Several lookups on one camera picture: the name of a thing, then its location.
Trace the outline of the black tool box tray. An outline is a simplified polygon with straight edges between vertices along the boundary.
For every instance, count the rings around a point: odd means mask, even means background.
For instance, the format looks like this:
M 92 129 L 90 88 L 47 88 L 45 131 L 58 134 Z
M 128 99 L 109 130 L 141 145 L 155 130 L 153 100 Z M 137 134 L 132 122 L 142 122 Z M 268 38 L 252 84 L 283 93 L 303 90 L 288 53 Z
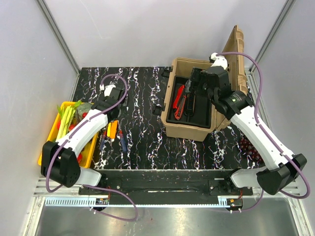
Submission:
M 188 94 L 183 109 L 183 114 L 179 120 L 175 119 L 175 109 L 173 109 L 173 104 L 176 99 L 177 92 L 179 88 L 187 82 L 186 77 L 174 77 L 173 86 L 171 87 L 171 95 L 169 101 L 169 108 L 167 109 L 166 121 L 168 123 L 183 124 L 196 126 L 200 128 L 210 128 L 211 127 L 211 108 L 212 104 L 207 99 L 192 90 Z

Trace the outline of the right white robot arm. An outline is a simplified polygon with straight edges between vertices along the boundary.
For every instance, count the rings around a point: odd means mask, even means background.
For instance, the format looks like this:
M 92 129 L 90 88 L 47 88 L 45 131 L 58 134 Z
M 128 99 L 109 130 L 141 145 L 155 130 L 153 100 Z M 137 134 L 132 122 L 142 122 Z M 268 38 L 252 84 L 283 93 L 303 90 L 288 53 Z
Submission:
M 261 187 L 275 195 L 302 176 L 306 157 L 294 154 L 280 142 L 255 113 L 251 99 L 244 92 L 232 90 L 228 72 L 223 67 L 193 68 L 186 88 L 211 101 L 219 113 L 243 132 L 263 159 L 262 168 L 231 172 L 230 179 L 224 182 L 227 193 L 234 195 L 243 187 Z

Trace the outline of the green melon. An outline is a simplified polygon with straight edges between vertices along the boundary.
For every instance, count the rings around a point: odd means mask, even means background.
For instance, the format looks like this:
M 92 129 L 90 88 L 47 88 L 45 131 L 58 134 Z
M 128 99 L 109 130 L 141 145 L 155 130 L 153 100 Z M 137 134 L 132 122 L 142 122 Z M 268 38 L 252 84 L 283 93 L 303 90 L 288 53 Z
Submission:
M 83 117 L 83 113 L 88 113 L 91 107 L 92 107 L 91 103 L 81 103 L 76 109 L 79 118 Z

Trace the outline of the tan plastic tool box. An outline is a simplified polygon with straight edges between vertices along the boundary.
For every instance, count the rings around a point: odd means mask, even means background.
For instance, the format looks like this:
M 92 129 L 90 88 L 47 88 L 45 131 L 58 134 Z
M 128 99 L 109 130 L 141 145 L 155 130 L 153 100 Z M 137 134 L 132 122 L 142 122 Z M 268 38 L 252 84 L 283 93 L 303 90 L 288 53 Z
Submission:
M 224 56 L 228 62 L 226 71 L 228 72 L 229 82 L 233 91 L 240 90 L 248 96 L 247 79 L 245 75 L 244 60 L 241 53 L 244 51 L 244 34 L 238 26 L 234 26 L 229 36 L 229 39 L 219 56 Z M 198 60 L 189 58 L 176 58 L 172 62 L 171 71 L 167 89 L 164 98 L 164 105 L 161 112 L 161 121 L 165 127 L 167 137 L 191 139 L 194 141 L 202 142 L 206 136 L 214 131 L 220 131 L 227 128 L 231 121 L 227 120 L 224 115 L 219 113 L 215 106 L 212 104 L 211 108 L 211 127 L 200 128 L 196 126 L 168 123 L 166 121 L 167 109 L 169 108 L 169 101 L 171 95 L 171 87 L 173 86 L 174 77 L 186 77 L 187 82 L 190 79 L 191 71 L 194 67 L 207 70 L 211 67 L 212 63 L 210 58 L 208 60 Z M 185 92 L 183 95 L 186 97 L 191 90 L 188 90 L 185 85 Z

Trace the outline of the red cherry cluster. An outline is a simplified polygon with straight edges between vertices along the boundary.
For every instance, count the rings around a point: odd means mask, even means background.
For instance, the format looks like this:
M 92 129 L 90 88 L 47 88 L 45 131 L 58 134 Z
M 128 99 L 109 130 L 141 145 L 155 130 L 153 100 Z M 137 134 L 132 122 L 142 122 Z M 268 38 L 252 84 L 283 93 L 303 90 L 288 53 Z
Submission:
M 70 126 L 68 127 L 68 131 L 70 132 L 82 119 L 86 117 L 87 114 L 88 114 L 87 112 L 84 112 L 81 116 L 76 114 L 75 118 L 73 119 Z

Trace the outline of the yellow utility knife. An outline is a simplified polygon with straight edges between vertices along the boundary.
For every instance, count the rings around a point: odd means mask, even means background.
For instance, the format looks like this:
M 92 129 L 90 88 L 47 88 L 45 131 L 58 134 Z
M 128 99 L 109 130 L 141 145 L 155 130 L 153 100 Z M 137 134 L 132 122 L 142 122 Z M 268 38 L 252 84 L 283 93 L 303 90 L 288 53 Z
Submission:
M 107 126 L 106 136 L 110 139 L 115 139 L 117 129 L 118 129 L 118 121 L 115 120 L 113 122 L 110 122 Z

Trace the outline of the red apple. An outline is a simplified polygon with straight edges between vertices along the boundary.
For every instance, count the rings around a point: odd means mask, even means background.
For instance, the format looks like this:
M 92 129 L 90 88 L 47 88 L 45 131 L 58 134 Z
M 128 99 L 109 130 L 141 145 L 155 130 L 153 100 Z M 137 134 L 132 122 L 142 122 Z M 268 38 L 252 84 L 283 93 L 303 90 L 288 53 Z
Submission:
M 80 153 L 79 155 L 78 155 L 78 157 L 77 157 L 77 161 L 78 161 L 78 163 L 80 164 L 81 163 L 81 161 L 82 161 L 82 154 Z

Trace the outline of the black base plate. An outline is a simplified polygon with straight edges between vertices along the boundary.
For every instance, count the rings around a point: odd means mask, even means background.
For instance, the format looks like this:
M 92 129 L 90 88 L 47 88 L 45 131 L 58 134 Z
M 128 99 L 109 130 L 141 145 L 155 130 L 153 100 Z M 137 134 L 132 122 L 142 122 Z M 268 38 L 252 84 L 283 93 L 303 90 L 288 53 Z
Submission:
M 222 170 L 102 170 L 100 187 L 129 196 L 136 205 L 218 205 L 218 197 L 252 196 L 250 188 L 230 189 Z

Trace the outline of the green white leek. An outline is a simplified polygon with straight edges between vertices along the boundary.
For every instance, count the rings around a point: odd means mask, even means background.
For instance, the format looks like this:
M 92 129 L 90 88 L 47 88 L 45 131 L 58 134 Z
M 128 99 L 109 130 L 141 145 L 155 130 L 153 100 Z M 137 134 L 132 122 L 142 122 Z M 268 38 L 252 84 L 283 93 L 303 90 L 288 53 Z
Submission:
M 75 112 L 81 104 L 82 101 L 79 100 L 76 102 L 71 102 L 68 105 L 66 105 L 66 102 L 64 102 L 61 106 L 57 106 L 58 113 L 60 115 L 60 124 L 56 137 L 57 140 L 61 139 L 70 132 L 70 126 L 72 126 L 72 123 L 74 121 Z

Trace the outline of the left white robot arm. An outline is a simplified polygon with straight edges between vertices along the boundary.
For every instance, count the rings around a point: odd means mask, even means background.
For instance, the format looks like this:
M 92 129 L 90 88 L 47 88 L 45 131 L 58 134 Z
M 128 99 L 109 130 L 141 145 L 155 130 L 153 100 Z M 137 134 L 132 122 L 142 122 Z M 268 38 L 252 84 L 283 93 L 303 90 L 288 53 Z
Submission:
M 41 174 L 62 186 L 89 185 L 95 194 L 105 192 L 107 183 L 102 174 L 80 167 L 77 157 L 99 130 L 119 117 L 126 91 L 115 85 L 106 86 L 87 115 L 65 136 L 47 141 L 42 148 Z

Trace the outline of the black marble pattern mat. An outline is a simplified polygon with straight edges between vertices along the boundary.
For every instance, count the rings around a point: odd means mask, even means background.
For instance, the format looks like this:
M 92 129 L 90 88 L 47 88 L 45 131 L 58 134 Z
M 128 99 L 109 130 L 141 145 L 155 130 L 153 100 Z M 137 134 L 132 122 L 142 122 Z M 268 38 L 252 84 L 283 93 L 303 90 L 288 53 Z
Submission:
M 153 113 L 161 105 L 167 88 L 163 67 L 85 67 L 81 70 L 74 101 L 93 103 L 100 96 L 100 82 L 122 85 L 126 79 L 127 113 L 120 118 L 127 152 L 119 139 L 105 140 L 99 150 L 98 137 L 91 167 L 94 169 L 252 169 L 262 167 L 241 151 L 243 133 L 235 125 L 214 131 L 202 142 L 169 138 L 159 116 Z

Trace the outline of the dark purple grape bunch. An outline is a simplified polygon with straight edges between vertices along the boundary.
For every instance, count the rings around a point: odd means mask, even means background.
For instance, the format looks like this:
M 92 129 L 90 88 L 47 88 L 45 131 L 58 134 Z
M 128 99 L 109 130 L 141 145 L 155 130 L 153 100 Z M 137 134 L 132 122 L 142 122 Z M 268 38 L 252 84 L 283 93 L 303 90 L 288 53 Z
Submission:
M 261 155 L 258 153 L 257 149 L 247 138 L 241 138 L 240 140 L 241 151 L 246 153 L 251 159 L 255 161 L 261 161 Z

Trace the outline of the red handled pliers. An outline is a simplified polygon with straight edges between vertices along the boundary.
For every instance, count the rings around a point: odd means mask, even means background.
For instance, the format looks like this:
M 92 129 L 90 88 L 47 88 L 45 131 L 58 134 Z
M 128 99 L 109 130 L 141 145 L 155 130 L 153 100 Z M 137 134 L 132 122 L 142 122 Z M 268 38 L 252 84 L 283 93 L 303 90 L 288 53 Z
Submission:
M 174 117 L 176 120 L 180 120 L 182 117 L 182 114 L 184 112 L 184 107 L 185 107 L 185 102 L 186 102 L 186 96 L 183 95 L 178 103 L 177 109 L 175 111 Z

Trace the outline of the small blue red screwdriver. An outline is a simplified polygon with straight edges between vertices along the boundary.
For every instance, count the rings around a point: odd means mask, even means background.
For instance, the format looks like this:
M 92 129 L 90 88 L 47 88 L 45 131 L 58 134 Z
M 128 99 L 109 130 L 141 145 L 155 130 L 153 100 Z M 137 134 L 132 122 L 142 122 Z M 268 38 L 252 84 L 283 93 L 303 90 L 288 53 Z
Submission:
M 107 131 L 105 130 L 102 134 L 102 137 L 100 139 L 100 145 L 99 145 L 99 150 L 102 150 L 103 147 L 104 147 L 104 143 L 105 143 L 105 140 L 106 140 L 106 137 L 107 137 Z

